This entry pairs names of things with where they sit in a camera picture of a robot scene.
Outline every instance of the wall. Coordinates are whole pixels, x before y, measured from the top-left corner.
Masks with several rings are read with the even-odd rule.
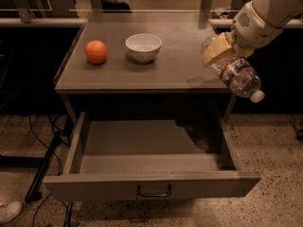
[[[0,41],[14,54],[8,79],[21,86],[2,114],[61,114],[54,76],[79,29],[77,27],[1,27]]]
[[[234,112],[303,113],[303,30],[284,29],[273,42],[248,60],[262,81],[266,97],[258,104],[238,98]]]

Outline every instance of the bottle cap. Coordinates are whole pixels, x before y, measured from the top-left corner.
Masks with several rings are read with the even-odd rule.
[[[252,96],[250,97],[252,102],[260,102],[261,100],[263,100],[265,97],[265,94],[263,93],[263,91],[258,90],[256,91],[254,94],[252,94]]]

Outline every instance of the gray cabinet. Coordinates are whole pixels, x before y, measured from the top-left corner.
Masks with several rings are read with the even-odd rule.
[[[141,31],[163,40],[151,64],[125,56],[124,41]],[[241,171],[225,128],[235,98],[200,61],[213,32],[200,12],[92,15],[57,76],[77,126],[63,174],[44,179],[56,198],[243,197],[257,184],[258,173]],[[83,57],[93,38],[108,46],[101,66]]]

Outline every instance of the terrazzo floor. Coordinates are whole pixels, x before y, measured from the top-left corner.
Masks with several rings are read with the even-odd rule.
[[[31,122],[41,141],[49,144],[53,132],[47,115],[33,115]],[[302,226],[303,142],[295,138],[293,124],[303,127],[303,115],[231,114],[227,128],[240,167],[262,178],[245,198],[74,202],[71,226]],[[0,131],[1,154],[44,156],[45,147],[30,130],[28,117],[1,115]],[[66,153],[65,145],[56,150],[62,165]],[[46,174],[56,175],[58,169],[53,157]],[[0,201],[22,201],[34,174],[35,168],[0,168]],[[42,199],[25,203],[20,216],[5,226],[63,226],[65,206],[43,185],[40,191]]]

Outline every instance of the open drawer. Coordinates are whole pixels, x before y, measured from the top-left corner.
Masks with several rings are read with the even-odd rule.
[[[218,111],[193,121],[82,112],[63,174],[44,183],[60,201],[121,201],[244,197],[259,180],[240,171]]]

